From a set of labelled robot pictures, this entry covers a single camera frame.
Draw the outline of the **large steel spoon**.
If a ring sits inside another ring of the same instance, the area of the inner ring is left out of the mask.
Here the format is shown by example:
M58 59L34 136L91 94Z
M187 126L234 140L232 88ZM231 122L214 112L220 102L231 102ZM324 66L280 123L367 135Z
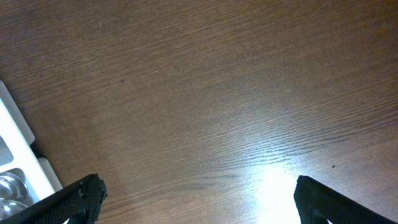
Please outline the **large steel spoon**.
M0 219L4 220L12 215L15 215L27 208L27 205L17 200L1 199L1 214Z
M1 199L23 200L28 194L28 188L17 175L11 172L1 173Z

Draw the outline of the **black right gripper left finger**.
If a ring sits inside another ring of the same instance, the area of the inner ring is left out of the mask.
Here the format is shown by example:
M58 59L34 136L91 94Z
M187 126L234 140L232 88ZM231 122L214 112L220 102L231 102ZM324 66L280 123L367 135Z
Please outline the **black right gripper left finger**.
M11 215L1 224L95 223L107 189L98 174L90 174Z

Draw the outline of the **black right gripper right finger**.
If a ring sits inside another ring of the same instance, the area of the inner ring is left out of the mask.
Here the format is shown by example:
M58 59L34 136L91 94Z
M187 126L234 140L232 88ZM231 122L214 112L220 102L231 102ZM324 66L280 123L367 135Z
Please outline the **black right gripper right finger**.
M298 177L294 200L302 224L397 224L309 176Z

